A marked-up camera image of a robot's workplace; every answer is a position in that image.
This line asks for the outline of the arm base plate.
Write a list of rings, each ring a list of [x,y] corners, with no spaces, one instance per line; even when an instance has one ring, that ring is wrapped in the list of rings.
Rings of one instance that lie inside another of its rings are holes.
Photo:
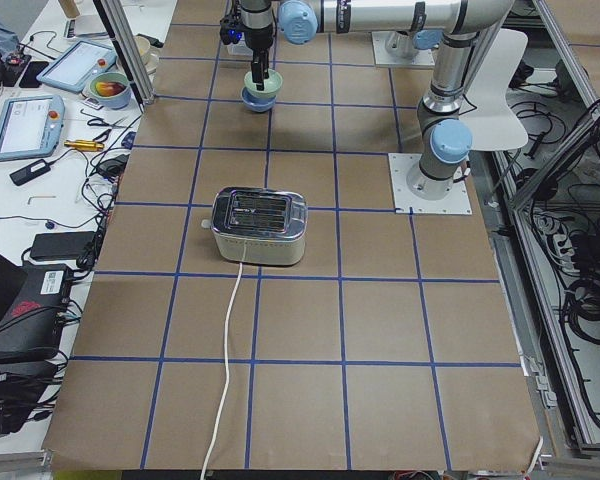
[[[398,214],[471,215],[472,208],[461,168],[447,180],[432,180],[420,170],[420,154],[390,153],[389,171]]]
[[[432,69],[433,51],[442,39],[440,30],[417,33],[380,31],[372,33],[375,65],[385,68]]]

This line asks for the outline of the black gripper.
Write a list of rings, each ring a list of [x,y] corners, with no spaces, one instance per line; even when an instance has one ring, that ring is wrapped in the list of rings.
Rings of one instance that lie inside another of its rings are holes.
[[[253,52],[251,78],[256,90],[262,89],[262,78],[263,80],[269,78],[269,49],[273,45],[273,40],[273,27],[247,29],[247,46]]]

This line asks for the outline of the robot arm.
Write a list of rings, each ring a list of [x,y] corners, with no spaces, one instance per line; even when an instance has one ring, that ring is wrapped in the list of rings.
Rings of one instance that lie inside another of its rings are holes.
[[[414,195],[440,200],[451,189],[470,146],[451,155],[434,139],[452,128],[468,131],[458,119],[463,95],[512,5],[511,1],[283,1],[278,26],[296,44],[318,33],[442,33],[430,86],[418,105],[424,152],[407,174]]]
[[[265,80],[269,78],[269,50],[274,37],[271,1],[243,0],[239,11],[245,43],[252,50],[252,81],[258,91],[263,91]]]

